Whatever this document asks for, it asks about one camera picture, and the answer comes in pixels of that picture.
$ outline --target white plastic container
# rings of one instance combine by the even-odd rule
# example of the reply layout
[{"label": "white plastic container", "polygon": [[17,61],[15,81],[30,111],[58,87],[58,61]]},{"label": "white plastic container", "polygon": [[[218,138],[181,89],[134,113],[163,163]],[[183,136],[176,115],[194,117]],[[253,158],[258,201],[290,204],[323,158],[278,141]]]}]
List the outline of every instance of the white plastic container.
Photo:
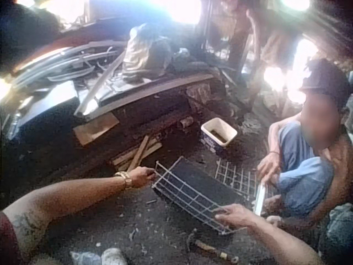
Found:
[{"label": "white plastic container", "polygon": [[201,126],[201,131],[201,142],[207,144],[210,150],[215,153],[225,149],[238,134],[236,129],[220,118],[214,118],[204,123]]}]

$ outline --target gold bracelet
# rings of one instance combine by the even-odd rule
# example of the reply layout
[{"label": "gold bracelet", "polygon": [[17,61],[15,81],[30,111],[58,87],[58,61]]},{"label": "gold bracelet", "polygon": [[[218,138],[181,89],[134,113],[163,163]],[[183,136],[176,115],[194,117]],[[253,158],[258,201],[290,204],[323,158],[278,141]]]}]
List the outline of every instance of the gold bracelet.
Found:
[{"label": "gold bracelet", "polygon": [[125,171],[122,172],[116,172],[114,174],[115,177],[121,177],[125,181],[125,189],[131,189],[132,186],[132,179],[130,178],[129,174]]}]

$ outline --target hand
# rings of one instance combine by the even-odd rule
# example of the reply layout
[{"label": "hand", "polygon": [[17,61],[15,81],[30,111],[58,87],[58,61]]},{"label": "hand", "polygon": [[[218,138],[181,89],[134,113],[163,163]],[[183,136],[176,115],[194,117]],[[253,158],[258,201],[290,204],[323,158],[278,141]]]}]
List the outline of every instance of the hand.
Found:
[{"label": "hand", "polygon": [[258,165],[258,178],[262,184],[272,181],[275,184],[278,181],[278,173],[281,168],[281,157],[277,152],[270,152]]},{"label": "hand", "polygon": [[267,217],[266,221],[275,227],[279,227],[279,225],[281,224],[282,218],[277,215],[271,215],[271,216]]},{"label": "hand", "polygon": [[142,188],[156,178],[154,169],[148,167],[137,167],[129,172],[129,176],[134,188]]},{"label": "hand", "polygon": [[226,213],[217,214],[216,220],[232,226],[250,226],[256,219],[261,218],[240,204],[223,206],[217,210],[224,210]]}]

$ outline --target cap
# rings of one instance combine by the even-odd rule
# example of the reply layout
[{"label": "cap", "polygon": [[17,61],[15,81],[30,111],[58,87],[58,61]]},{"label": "cap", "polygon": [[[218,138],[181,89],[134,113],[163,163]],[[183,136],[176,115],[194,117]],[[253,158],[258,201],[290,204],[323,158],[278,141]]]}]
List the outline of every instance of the cap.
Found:
[{"label": "cap", "polygon": [[346,106],[352,87],[346,75],[326,59],[307,63],[309,76],[304,78],[300,91],[304,93],[326,94],[332,97],[339,109]]}]

